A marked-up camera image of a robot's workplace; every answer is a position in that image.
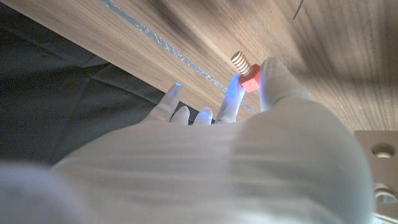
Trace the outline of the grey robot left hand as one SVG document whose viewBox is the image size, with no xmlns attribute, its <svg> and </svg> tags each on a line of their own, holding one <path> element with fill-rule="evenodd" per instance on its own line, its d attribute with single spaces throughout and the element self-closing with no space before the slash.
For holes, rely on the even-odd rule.
<svg viewBox="0 0 398 224">
<path fill-rule="evenodd" d="M 394 218 L 375 213 L 371 224 L 398 224 L 398 221 Z"/>
</svg>

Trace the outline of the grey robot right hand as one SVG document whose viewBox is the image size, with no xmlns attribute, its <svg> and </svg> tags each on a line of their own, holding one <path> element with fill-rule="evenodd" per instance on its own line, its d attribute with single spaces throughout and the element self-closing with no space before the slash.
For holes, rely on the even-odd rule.
<svg viewBox="0 0 398 224">
<path fill-rule="evenodd" d="M 371 223 L 360 144 L 277 58 L 261 65 L 258 114 L 236 119 L 231 80 L 217 117 L 193 124 L 173 85 L 140 123 L 53 167 L 1 164 L 2 223 Z"/>
</svg>

